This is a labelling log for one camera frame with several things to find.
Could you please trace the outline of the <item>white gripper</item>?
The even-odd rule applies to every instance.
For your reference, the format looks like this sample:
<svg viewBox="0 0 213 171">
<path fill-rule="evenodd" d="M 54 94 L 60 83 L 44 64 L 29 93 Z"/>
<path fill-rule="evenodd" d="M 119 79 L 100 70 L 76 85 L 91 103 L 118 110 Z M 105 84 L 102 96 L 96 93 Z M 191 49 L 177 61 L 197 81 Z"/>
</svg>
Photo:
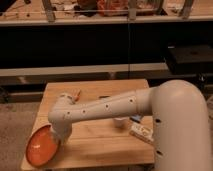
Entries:
<svg viewBox="0 0 213 171">
<path fill-rule="evenodd" d="M 52 124 L 50 132 L 54 142 L 63 145 L 72 134 L 72 126 L 70 124 Z"/>
</svg>

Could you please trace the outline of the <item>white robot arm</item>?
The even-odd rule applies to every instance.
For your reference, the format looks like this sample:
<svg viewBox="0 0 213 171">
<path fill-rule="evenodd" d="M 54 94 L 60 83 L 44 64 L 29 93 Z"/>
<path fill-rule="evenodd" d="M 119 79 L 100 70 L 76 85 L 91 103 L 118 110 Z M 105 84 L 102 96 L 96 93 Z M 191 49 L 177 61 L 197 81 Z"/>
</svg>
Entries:
<svg viewBox="0 0 213 171">
<path fill-rule="evenodd" d="M 63 94 L 48 121 L 53 137 L 63 141 L 74 123 L 132 115 L 153 117 L 155 171 L 213 171 L 207 104 L 184 80 L 80 104 Z"/>
</svg>

